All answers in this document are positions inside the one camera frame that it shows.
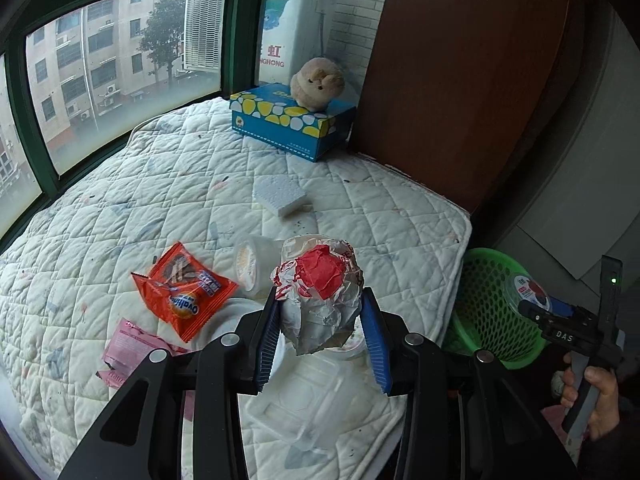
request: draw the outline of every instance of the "wooden cabinet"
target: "wooden cabinet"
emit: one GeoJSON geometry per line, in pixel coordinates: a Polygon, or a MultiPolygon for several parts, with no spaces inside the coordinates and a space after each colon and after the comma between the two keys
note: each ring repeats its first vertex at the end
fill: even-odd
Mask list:
{"type": "Polygon", "coordinates": [[[545,88],[570,0],[386,0],[352,149],[473,212],[545,88]]]}

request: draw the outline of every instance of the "blue tissue box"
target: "blue tissue box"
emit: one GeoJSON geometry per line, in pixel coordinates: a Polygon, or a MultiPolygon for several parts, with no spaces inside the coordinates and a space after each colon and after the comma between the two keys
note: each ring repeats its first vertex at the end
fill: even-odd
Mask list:
{"type": "Polygon", "coordinates": [[[356,113],[355,106],[338,100],[312,113],[298,106],[290,88],[280,83],[233,94],[229,107],[236,132],[314,162],[347,138],[356,113]]]}

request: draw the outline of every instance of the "tree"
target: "tree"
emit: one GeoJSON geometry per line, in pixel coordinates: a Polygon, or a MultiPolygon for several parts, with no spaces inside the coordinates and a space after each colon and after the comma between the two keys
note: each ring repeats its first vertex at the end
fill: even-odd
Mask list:
{"type": "Polygon", "coordinates": [[[173,64],[178,57],[178,46],[184,31],[184,6],[186,0],[159,0],[146,20],[142,30],[140,51],[149,52],[147,57],[159,70],[166,65],[169,85],[172,83],[173,64]]]}

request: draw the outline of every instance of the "stuffed animal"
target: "stuffed animal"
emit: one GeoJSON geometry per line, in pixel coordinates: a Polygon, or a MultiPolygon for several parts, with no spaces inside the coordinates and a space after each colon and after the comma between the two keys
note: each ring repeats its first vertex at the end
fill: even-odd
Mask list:
{"type": "Polygon", "coordinates": [[[310,112],[325,110],[331,99],[344,90],[344,78],[338,66],[325,57],[307,61],[291,78],[291,95],[299,106],[310,112]]]}

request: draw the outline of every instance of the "crumpled paper wrapper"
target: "crumpled paper wrapper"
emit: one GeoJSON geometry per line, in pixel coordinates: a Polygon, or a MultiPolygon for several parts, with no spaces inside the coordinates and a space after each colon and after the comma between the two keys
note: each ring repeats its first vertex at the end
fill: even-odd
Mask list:
{"type": "Polygon", "coordinates": [[[364,283],[347,242],[322,235],[289,238],[271,279],[282,300],[280,329],[297,355],[344,345],[360,313],[364,283]]]}

